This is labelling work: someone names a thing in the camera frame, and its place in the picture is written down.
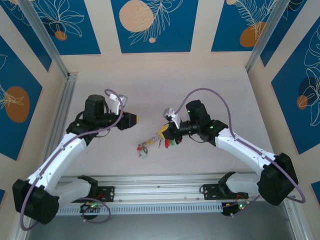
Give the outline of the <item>black mounting plate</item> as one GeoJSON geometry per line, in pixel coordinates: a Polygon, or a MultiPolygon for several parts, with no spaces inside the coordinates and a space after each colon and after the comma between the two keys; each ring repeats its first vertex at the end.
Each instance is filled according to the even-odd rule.
{"type": "Polygon", "coordinates": [[[203,184],[199,191],[203,194],[205,200],[222,199],[218,184],[203,184]]]}
{"type": "Polygon", "coordinates": [[[114,186],[99,186],[97,189],[97,196],[101,202],[112,203],[115,197],[115,187],[114,186]]]}

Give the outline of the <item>small circuit board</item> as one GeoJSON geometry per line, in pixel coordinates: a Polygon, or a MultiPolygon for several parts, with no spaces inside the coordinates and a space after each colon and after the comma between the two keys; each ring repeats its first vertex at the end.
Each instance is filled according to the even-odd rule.
{"type": "Polygon", "coordinates": [[[222,215],[225,217],[234,217],[249,204],[249,201],[241,201],[241,202],[224,202],[222,203],[222,215]]]}
{"type": "Polygon", "coordinates": [[[101,204],[98,204],[96,202],[85,202],[80,206],[80,213],[96,213],[98,209],[102,207],[101,204]]]}

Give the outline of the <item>aluminium side rail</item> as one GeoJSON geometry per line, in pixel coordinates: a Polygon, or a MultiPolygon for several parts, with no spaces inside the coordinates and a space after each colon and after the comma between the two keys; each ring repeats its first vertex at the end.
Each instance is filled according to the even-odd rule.
{"type": "Polygon", "coordinates": [[[78,72],[69,73],[68,79],[65,82],[59,104],[57,106],[57,112],[53,122],[53,127],[49,137],[46,153],[44,159],[46,160],[51,153],[59,145],[63,135],[65,134],[65,124],[70,109],[76,80],[78,78],[78,72]]]}

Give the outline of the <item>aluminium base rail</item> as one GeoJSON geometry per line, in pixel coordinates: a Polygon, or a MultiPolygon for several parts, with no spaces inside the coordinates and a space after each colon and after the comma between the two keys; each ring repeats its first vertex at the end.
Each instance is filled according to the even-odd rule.
{"type": "Polygon", "coordinates": [[[217,174],[93,176],[100,186],[114,186],[114,204],[170,204],[204,202],[200,187],[216,184],[217,174]]]}

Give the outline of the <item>aluminium frame post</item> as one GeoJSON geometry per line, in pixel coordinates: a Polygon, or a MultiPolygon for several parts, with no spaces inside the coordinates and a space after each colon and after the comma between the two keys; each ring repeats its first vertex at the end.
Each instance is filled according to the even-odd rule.
{"type": "Polygon", "coordinates": [[[26,240],[27,232],[22,230],[19,221],[16,221],[11,228],[8,240],[26,240]]]}
{"type": "Polygon", "coordinates": [[[245,65],[245,70],[249,75],[255,67],[256,62],[260,58],[262,51],[268,43],[271,35],[273,34],[277,24],[279,23],[284,11],[286,10],[290,0],[278,0],[274,9],[272,10],[263,30],[258,38],[249,59],[245,65]]]}
{"type": "Polygon", "coordinates": [[[292,200],[285,199],[284,205],[293,231],[294,240],[309,240],[308,231],[298,204],[292,200]]]}
{"type": "Polygon", "coordinates": [[[18,6],[22,10],[24,16],[32,27],[33,31],[37,35],[41,44],[45,48],[46,52],[52,59],[53,63],[61,73],[61,75],[67,80],[69,78],[69,71],[65,66],[58,49],[56,48],[53,40],[51,39],[48,31],[43,25],[40,17],[38,16],[36,10],[32,6],[29,0],[16,0],[18,6]]]}

